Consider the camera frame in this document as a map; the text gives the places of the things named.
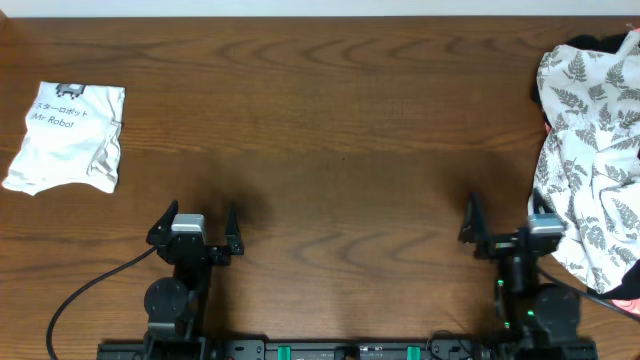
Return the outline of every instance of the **wood grain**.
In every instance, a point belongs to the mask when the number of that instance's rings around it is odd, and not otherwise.
[[[524,222],[544,127],[542,54],[625,18],[11,19],[0,34],[0,166],[39,81],[125,86],[120,182],[0,191],[0,358],[46,358],[60,303],[146,249],[171,199],[246,255],[215,272],[208,329],[273,339],[495,329],[492,265],[456,244],[469,191],[496,230]],[[553,259],[554,274],[576,281]],[[138,339],[152,257],[77,299],[61,359]],[[603,359],[640,354],[620,316],[584,303]]]

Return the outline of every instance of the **white wall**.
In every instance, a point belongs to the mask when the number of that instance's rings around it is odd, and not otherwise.
[[[628,16],[640,15],[640,0],[0,0],[0,9],[8,17]]]

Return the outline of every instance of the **leaf pattern fabric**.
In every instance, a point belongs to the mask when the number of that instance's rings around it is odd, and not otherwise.
[[[560,45],[536,74],[551,131],[533,186],[566,225],[553,256],[600,293],[640,258],[639,42],[630,32],[617,54]]]

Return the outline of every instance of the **pink fabric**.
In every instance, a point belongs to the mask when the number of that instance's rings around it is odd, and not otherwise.
[[[626,310],[632,314],[640,315],[640,299],[613,300],[613,303],[622,310]]]

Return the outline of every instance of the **fern print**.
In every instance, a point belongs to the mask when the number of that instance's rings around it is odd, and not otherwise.
[[[549,67],[549,59],[551,57],[551,53],[545,53],[542,55],[542,60],[540,60],[540,68],[548,68]]]
[[[544,77],[542,75],[542,70],[538,70],[538,74],[536,74],[536,82],[538,83],[538,89],[542,91],[544,87]]]
[[[622,122],[620,123],[620,127],[628,130],[631,126],[635,125],[635,123],[638,121],[640,121],[640,112],[628,110],[627,113],[624,115]]]
[[[554,194],[559,192],[562,192],[562,188],[558,185],[549,185],[549,187],[547,188],[547,194]]]
[[[609,216],[609,213],[607,213],[607,211],[604,211],[604,223],[607,226],[607,231],[610,233],[614,233],[617,234],[618,231],[616,231],[616,224],[613,222],[613,219],[611,219],[611,216]]]
[[[564,261],[559,261],[559,262],[560,262],[560,265],[562,265],[562,267],[564,267],[566,269],[569,269],[569,270],[582,270],[582,269],[584,269],[584,266],[582,266],[580,264],[570,263],[569,260],[567,260],[567,258],[565,258]]]
[[[611,250],[616,255],[618,255],[620,257],[620,260],[622,260],[627,265],[633,265],[636,261],[638,261],[638,259],[633,256],[633,253],[629,249],[623,249],[619,246],[613,245]]]
[[[614,142],[616,140],[620,140],[620,139],[622,139],[624,137],[625,137],[624,134],[613,134],[613,136],[611,137],[611,142]]]
[[[576,130],[576,136],[582,140],[585,144],[598,150],[598,143],[596,142],[596,126],[591,124],[589,129]]]
[[[551,153],[553,153],[557,147],[562,146],[562,140],[560,140],[557,133],[556,129],[552,128],[551,131],[549,131],[549,135],[547,135],[547,150]]]
[[[606,96],[604,96],[604,89],[602,88],[602,84],[590,87],[588,93],[591,101],[593,102],[607,98]]]
[[[570,93],[567,90],[558,89],[554,87],[551,87],[551,89],[553,89],[553,91],[555,91],[555,93],[558,95],[558,99],[560,100],[561,104],[566,105],[572,109],[577,108],[577,110],[566,110],[565,112],[576,114],[576,115],[579,113],[582,113],[582,114],[587,113],[589,106],[586,105],[582,100],[580,100],[580,98],[578,98],[576,94]]]
[[[592,267],[591,272],[593,273],[593,278],[595,280],[596,290],[598,293],[602,294],[606,289],[604,283],[611,286],[611,282],[609,282],[609,279],[607,279],[607,276],[602,272],[601,268]]]
[[[629,178],[629,174],[622,169],[617,169],[615,166],[605,165],[604,168],[607,172],[607,177],[611,180],[624,184]]]
[[[571,194],[571,197],[569,198],[569,207],[567,207],[567,211],[565,211],[564,216],[566,216],[572,223],[577,224],[576,208],[573,206],[573,199],[574,196]]]
[[[538,184],[544,186],[549,181],[549,169],[547,167],[547,152],[542,148],[540,158],[538,159],[538,168],[536,170],[536,180]]]
[[[562,117],[562,113],[558,114],[558,116],[556,117],[556,123],[554,124],[553,128],[556,129],[557,131],[569,129],[569,125],[564,120],[564,117]]]
[[[604,232],[602,232],[602,229],[600,229],[598,225],[595,225],[591,227],[591,229],[589,229],[589,231],[587,232],[587,240],[589,241],[589,244],[597,247],[600,250],[604,250],[606,244],[604,240]]]
[[[578,191],[582,186],[580,173],[586,176],[587,172],[584,171],[584,168],[582,166],[576,164],[575,160],[565,160],[565,162],[562,164],[562,167],[564,168],[564,172],[567,175],[567,179],[569,180],[569,188],[571,188],[571,192]]]
[[[627,204],[618,199],[613,199],[613,203],[616,205],[616,209],[618,209],[618,212],[620,213],[622,225],[627,229],[636,229],[639,225],[638,215],[636,215],[636,213],[634,213]]]
[[[632,137],[631,139],[627,139],[625,141],[621,141],[611,147],[616,150],[626,150],[638,145],[640,145],[640,135]]]
[[[589,55],[590,58],[593,59],[593,61],[597,62],[599,58],[603,57],[604,55],[600,54],[600,53],[594,53],[594,52],[587,52],[587,55]]]
[[[576,52],[576,57],[569,63],[567,71],[562,70],[562,72],[569,79],[573,80],[573,82],[576,82],[576,80],[580,82],[587,81],[587,73],[584,69],[584,60],[582,60],[582,53],[580,51]]]
[[[583,284],[586,284],[586,283],[587,283],[587,279],[586,279],[584,276],[582,276],[582,275],[580,275],[580,274],[573,274],[573,276],[575,276],[575,277],[576,277],[576,279],[578,279],[578,280],[582,281],[582,283],[583,283]]]
[[[620,100],[638,100],[640,101],[640,89],[624,89],[620,96],[618,96],[618,101]]]
[[[598,122],[601,131],[613,131],[613,129],[615,128],[613,125],[611,125],[611,113],[609,112],[608,106],[609,104],[604,104],[602,109],[600,109],[600,111],[598,112]]]
[[[622,75],[623,65],[624,60],[620,60],[617,64],[613,65],[609,71],[607,71],[607,77],[604,82],[613,85],[616,89],[620,89],[620,86],[624,83],[624,76]]]

